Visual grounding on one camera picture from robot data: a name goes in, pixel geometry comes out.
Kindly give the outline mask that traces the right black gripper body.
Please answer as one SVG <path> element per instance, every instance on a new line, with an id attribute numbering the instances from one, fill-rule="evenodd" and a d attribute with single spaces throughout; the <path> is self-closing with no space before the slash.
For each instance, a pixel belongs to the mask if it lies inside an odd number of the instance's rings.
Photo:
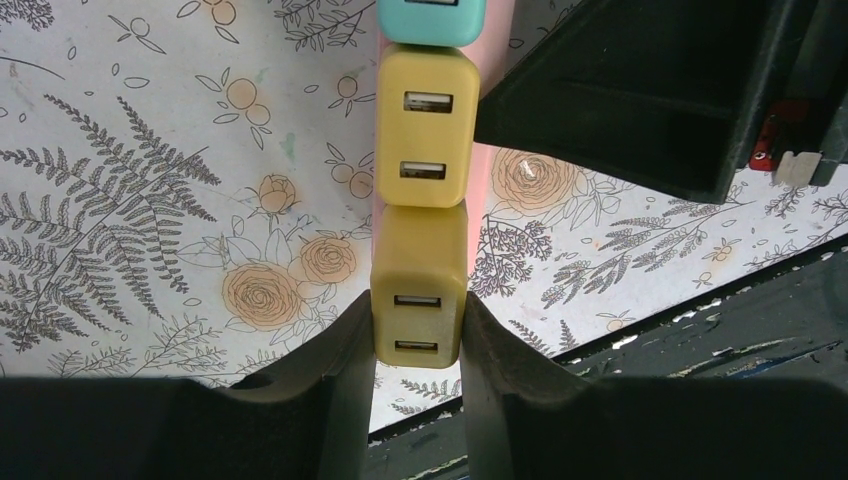
<path id="1" fill-rule="evenodd" d="M 736 1 L 743 75 L 731 167 L 826 186 L 847 162 L 847 4 Z"/>

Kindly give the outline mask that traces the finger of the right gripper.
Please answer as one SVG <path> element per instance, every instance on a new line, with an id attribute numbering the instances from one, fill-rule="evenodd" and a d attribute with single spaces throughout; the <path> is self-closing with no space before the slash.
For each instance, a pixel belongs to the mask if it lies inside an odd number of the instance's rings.
<path id="1" fill-rule="evenodd" d="M 581 2 L 480 101 L 476 140 L 723 202 L 743 81 L 734 2 Z"/>

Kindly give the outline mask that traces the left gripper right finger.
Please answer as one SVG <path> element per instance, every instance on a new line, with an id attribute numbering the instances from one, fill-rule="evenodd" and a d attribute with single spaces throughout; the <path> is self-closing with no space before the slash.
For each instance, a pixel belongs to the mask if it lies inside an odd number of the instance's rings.
<path id="1" fill-rule="evenodd" d="M 460 346 L 474 479 L 843 479 L 847 395 L 823 382 L 586 380 L 469 294 Z"/>

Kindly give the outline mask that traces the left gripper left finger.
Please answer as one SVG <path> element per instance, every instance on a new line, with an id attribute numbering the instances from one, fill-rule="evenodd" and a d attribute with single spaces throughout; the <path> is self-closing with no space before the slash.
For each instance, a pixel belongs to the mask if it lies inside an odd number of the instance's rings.
<path id="1" fill-rule="evenodd" d="M 361 294 L 228 388 L 176 378 L 1 383 L 5 479 L 358 479 L 376 359 Z"/>

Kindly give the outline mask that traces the yellow plug cube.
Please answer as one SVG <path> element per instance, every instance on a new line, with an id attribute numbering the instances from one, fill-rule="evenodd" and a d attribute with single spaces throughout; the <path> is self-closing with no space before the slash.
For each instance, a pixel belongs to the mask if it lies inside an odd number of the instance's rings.
<path id="1" fill-rule="evenodd" d="M 480 84 L 478 68 L 457 48 L 383 50 L 375 186 L 385 203 L 448 208 L 464 199 Z"/>
<path id="2" fill-rule="evenodd" d="M 378 360 L 430 369 L 456 362 L 468 288 L 467 243 L 462 203 L 384 208 L 370 274 Z"/>

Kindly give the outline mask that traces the teal plug cube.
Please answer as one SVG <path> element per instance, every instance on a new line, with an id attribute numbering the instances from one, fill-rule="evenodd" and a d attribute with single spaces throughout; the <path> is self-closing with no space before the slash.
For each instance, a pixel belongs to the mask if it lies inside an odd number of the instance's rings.
<path id="1" fill-rule="evenodd" d="M 377 20 L 394 43 L 464 47 L 482 32 L 486 0 L 377 0 Z"/>

